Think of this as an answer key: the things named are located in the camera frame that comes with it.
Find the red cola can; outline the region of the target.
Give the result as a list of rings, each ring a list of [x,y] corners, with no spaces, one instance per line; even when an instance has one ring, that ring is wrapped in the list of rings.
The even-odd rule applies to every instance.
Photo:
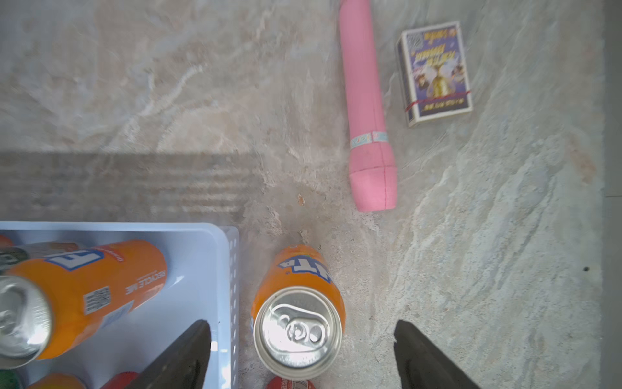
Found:
[[[274,377],[266,386],[266,389],[315,389],[309,380],[291,380]]]
[[[139,373],[133,371],[116,374],[100,389],[126,389],[138,376]]]

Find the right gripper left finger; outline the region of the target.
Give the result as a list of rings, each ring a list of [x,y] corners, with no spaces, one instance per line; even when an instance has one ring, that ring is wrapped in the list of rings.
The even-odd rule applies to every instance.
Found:
[[[209,323],[203,319],[195,321],[127,388],[203,388],[211,343]]]

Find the yellow-orange Schweppes can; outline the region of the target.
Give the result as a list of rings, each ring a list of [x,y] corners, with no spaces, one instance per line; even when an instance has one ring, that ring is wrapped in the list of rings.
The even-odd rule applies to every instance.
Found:
[[[87,386],[74,374],[53,373],[27,386],[27,389],[87,389]]]

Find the orange Fanta can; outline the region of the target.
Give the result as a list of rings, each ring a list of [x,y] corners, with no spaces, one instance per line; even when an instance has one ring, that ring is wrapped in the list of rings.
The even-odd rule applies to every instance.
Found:
[[[298,381],[326,372],[339,354],[346,324],[327,261],[310,246],[283,249],[259,286],[251,319],[255,349],[272,373]]]
[[[165,287],[168,264],[130,240],[29,259],[1,277],[1,368],[63,355]]]

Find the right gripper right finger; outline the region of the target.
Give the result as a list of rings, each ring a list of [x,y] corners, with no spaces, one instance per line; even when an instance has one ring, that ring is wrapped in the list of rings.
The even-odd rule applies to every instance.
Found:
[[[396,324],[394,352],[402,388],[480,389],[458,365],[414,324]]]

